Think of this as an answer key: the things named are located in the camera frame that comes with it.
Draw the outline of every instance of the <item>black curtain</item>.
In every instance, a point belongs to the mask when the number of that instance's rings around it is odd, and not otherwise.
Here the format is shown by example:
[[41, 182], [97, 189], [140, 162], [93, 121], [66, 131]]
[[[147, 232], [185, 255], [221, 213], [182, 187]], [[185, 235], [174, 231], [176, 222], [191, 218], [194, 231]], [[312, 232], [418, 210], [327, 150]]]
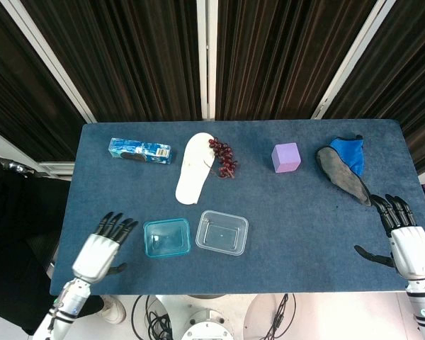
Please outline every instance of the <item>black curtain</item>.
[[201, 119], [196, 0], [22, 2], [98, 121]]
[[216, 119], [310, 118], [375, 1], [219, 1]]
[[0, 135], [36, 161], [73, 161], [84, 120], [0, 4]]
[[425, 1], [395, 3], [325, 118], [398, 120], [425, 171]]

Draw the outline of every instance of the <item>purple foam block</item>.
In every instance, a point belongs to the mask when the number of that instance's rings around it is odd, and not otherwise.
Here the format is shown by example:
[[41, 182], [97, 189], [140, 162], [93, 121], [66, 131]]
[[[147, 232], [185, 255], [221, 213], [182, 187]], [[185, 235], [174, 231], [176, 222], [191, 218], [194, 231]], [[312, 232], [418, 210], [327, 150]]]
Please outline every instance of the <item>purple foam block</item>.
[[277, 144], [272, 151], [272, 162], [276, 173], [296, 170], [300, 164], [296, 143]]

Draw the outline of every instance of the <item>shoe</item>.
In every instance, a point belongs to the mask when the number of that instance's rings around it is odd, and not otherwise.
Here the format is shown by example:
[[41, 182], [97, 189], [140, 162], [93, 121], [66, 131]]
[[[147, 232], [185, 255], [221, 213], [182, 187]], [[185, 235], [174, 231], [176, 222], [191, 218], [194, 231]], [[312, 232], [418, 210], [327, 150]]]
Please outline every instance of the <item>shoe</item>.
[[102, 317], [110, 324], [120, 324], [126, 318], [125, 306], [112, 295], [101, 295], [104, 301], [104, 307], [102, 310], [97, 312], [97, 315]]

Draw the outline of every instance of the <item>table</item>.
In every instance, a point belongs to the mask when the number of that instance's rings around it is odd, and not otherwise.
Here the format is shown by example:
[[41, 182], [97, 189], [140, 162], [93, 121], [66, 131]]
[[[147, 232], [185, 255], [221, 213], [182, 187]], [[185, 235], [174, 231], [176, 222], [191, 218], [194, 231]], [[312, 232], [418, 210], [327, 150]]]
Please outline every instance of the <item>table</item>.
[[[233, 147], [235, 179], [207, 178], [197, 205], [175, 199], [183, 151], [198, 132]], [[375, 208], [367, 208], [332, 185], [315, 162], [316, 150], [336, 136], [364, 137], [363, 180], [370, 192], [408, 201], [425, 228], [422, 192], [402, 131], [392, 120], [270, 120], [246, 122], [97, 123], [85, 125], [67, 203], [51, 293], [72, 279], [71, 266], [83, 243], [109, 211], [140, 221], [114, 264], [119, 275], [92, 286], [93, 294], [224, 294], [403, 290], [395, 270], [366, 261], [353, 246], [390, 254]], [[171, 145], [171, 165], [115, 159], [112, 137]], [[302, 163], [275, 174], [274, 145], [297, 142]], [[230, 256], [195, 244], [204, 210], [244, 216], [246, 249]], [[188, 255], [149, 259], [143, 223], [175, 217], [191, 227]]]

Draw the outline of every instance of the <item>grapes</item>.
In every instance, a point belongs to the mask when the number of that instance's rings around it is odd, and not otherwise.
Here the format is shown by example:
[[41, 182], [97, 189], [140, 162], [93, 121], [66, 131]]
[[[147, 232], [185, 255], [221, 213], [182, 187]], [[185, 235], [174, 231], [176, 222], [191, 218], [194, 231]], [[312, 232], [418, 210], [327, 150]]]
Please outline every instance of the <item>grapes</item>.
[[217, 137], [210, 139], [210, 148], [214, 151], [214, 155], [219, 157], [219, 177], [221, 179], [234, 178], [234, 170], [238, 165], [238, 161], [233, 161], [232, 148], [227, 143], [219, 142]]

